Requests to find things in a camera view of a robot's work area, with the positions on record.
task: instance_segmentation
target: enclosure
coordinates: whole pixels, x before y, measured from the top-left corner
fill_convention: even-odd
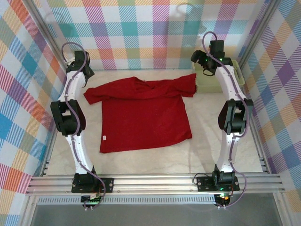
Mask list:
[[[2,0],[1,7],[1,225],[68,225],[72,221],[64,222],[60,211],[80,215],[80,196],[71,193],[75,162],[50,109],[66,84],[61,46],[68,41],[89,53],[95,73],[80,90],[78,103],[87,122],[87,154],[98,175],[114,178],[114,192],[98,212],[107,212],[106,224],[133,225],[122,211],[129,208],[131,216],[141,208],[158,219],[166,216],[166,221],[157,222],[161,225],[173,222],[168,218],[172,212],[183,213],[173,224],[198,225],[196,213],[206,216],[206,211],[208,224],[224,225],[221,218],[214,219],[223,210],[203,205],[208,202],[204,197],[212,194],[198,192],[191,180],[197,173],[211,175],[220,156],[218,116],[227,101],[225,94],[198,89],[193,97],[182,98],[191,139],[111,153],[99,151],[109,139],[102,134],[102,103],[90,105],[83,95],[89,88],[131,77],[141,81],[174,80],[192,73],[198,77],[190,58],[203,49],[207,31],[224,40],[226,57],[238,62],[238,77],[245,81],[242,91],[254,104],[250,129],[239,141],[234,164],[247,176],[247,194],[225,212],[231,212],[228,217],[242,214],[242,225],[259,225],[247,220],[254,216],[261,225],[301,224],[299,0]],[[210,38],[204,39],[207,47]],[[71,60],[76,50],[77,46],[67,45],[64,57]],[[237,177],[242,191],[245,182]],[[127,200],[137,195],[141,201]],[[154,201],[148,201],[149,195]],[[157,199],[162,197],[169,201]],[[247,206],[249,200],[254,202]],[[260,203],[267,206],[258,212]],[[113,211],[118,218],[109,214]],[[76,221],[87,222],[87,216]],[[100,217],[89,216],[96,221]],[[55,217],[57,221],[41,222]]]

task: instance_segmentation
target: robotic arm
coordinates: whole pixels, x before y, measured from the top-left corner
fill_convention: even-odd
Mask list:
[[[217,77],[227,101],[218,117],[218,124],[222,130],[220,157],[215,165],[212,177],[197,178],[198,190],[200,192],[238,191],[239,185],[232,159],[235,159],[239,137],[240,134],[244,134],[248,119],[247,113],[252,111],[253,102],[246,99],[237,81],[233,79],[235,77],[233,64],[230,58],[224,57],[223,40],[211,41],[210,46],[210,55],[207,52],[204,53],[201,50],[197,50],[193,53],[191,60],[201,64],[204,69],[209,70]],[[66,69],[66,86],[58,101],[51,103],[51,111],[57,130],[66,137],[70,145],[76,165],[71,192],[100,194],[101,191],[105,190],[105,192],[109,193],[113,190],[114,179],[100,179],[96,176],[94,166],[87,155],[84,144],[83,130],[86,127],[86,120],[77,99],[80,94],[80,88],[94,73],[89,67],[89,60],[87,60],[82,70],[78,72],[84,63],[83,58],[83,51],[75,51],[75,61]],[[75,111],[76,115],[70,110],[69,106]]]
[[[221,190],[224,192],[239,191],[238,180],[235,176],[235,173],[238,172],[235,170],[233,163],[238,141],[246,133],[247,121],[252,112],[253,102],[251,99],[245,97],[235,79],[232,60],[225,57],[223,51],[224,41],[210,41],[210,52],[206,50],[204,38],[209,33],[212,33],[215,39],[217,39],[213,32],[207,32],[203,37],[203,48],[205,52],[201,50],[195,51],[191,57],[191,61],[202,65],[204,70],[208,70],[212,73],[211,76],[216,76],[227,101],[218,117],[219,128],[222,130],[220,157],[212,172],[212,176],[209,178],[198,177],[197,185],[198,190],[203,192]],[[221,200],[220,204],[228,205],[229,202],[230,198]]]

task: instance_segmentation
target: aluminum rail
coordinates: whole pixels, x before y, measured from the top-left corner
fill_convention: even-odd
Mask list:
[[[100,175],[114,178],[113,193],[107,195],[163,195],[163,194],[221,194],[216,192],[198,192],[192,179],[195,174],[153,174],[153,175]],[[247,193],[279,193],[284,186],[278,174],[245,173]],[[75,195],[71,193],[73,176],[33,177],[28,195]],[[244,188],[244,179],[238,175],[240,193]]]

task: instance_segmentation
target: black mounting plate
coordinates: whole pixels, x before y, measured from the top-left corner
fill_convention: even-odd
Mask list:
[[[105,184],[105,192],[106,193],[112,193],[113,187],[114,187],[114,178],[101,178]],[[101,186],[101,193],[103,193],[104,189],[102,184],[99,182],[99,185]],[[99,191],[99,187],[96,188],[95,185],[91,186],[82,186],[82,187],[76,187],[72,186],[71,192],[72,193],[95,193]]]
[[[218,185],[214,185],[214,180],[212,177],[197,177],[197,185],[199,192],[216,192],[216,191],[223,191],[223,192],[231,192],[232,187],[229,183],[221,183]],[[237,177],[234,177],[233,191],[239,191],[239,184]]]

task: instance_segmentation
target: metal extrusion bar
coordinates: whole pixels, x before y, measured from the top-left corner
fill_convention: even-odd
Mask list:
[[[260,139],[260,136],[259,136],[259,132],[258,130],[256,129],[256,124],[255,124],[255,121],[254,121],[254,117],[251,117],[250,119],[250,128],[251,128],[251,131],[252,131],[252,135],[253,135],[253,140],[255,142],[255,146],[256,146],[256,149],[257,149],[257,152],[258,152],[258,155],[259,155],[259,160],[260,161],[264,161],[264,166],[265,166],[265,169],[268,173],[271,173],[271,168],[269,166],[269,162],[267,161],[267,156],[263,150],[263,146],[262,146],[262,142],[261,142],[261,139]]]
[[[38,204],[38,196],[26,196],[25,203],[22,206],[18,226],[30,226],[36,205]]]
[[[273,195],[282,224],[285,226],[299,225],[294,221],[295,218],[292,215],[292,211],[289,211],[290,204],[286,200],[285,193],[274,193]]]
[[[47,145],[48,148],[46,150],[45,157],[44,157],[43,162],[41,164],[40,171],[38,171],[38,173],[41,177],[46,175],[46,173],[47,173],[48,165],[50,163],[50,157],[51,157],[51,154],[52,154],[53,147],[55,145],[55,139],[56,139],[56,135],[57,135],[57,132],[58,132],[55,125],[53,125],[52,131],[53,132],[50,135],[51,137],[50,137],[49,143]]]
[[[38,8],[36,7],[35,3],[33,2],[33,0],[22,0],[22,2],[26,6],[30,15],[33,17],[33,20],[36,23],[39,31],[43,34],[45,40],[49,44],[51,51],[53,52],[53,54],[55,55],[57,60],[60,62],[61,66],[66,67],[64,59],[61,54],[61,51],[60,51],[59,47],[57,46],[54,37],[51,35],[51,32],[50,32],[45,20],[41,16],[41,14],[40,14]]]
[[[261,38],[265,28],[267,27],[269,21],[271,20],[274,12],[276,11],[278,5],[280,4],[281,0],[270,0],[269,5],[267,6],[266,11],[264,12],[264,16],[259,22],[259,25],[251,38],[250,42],[247,45],[245,52],[243,53],[240,61],[239,67],[242,69],[245,64],[247,63],[248,59],[250,58],[251,53],[253,52],[257,42]]]
[[[247,193],[284,192],[280,176],[266,173],[246,173]],[[114,178],[114,189],[110,195],[165,195],[165,194],[221,194],[223,192],[198,192],[192,183],[194,174],[158,174],[158,175],[101,175]],[[74,195],[71,193],[73,176],[33,177],[28,195]],[[244,179],[238,175],[240,193],[244,188]]]

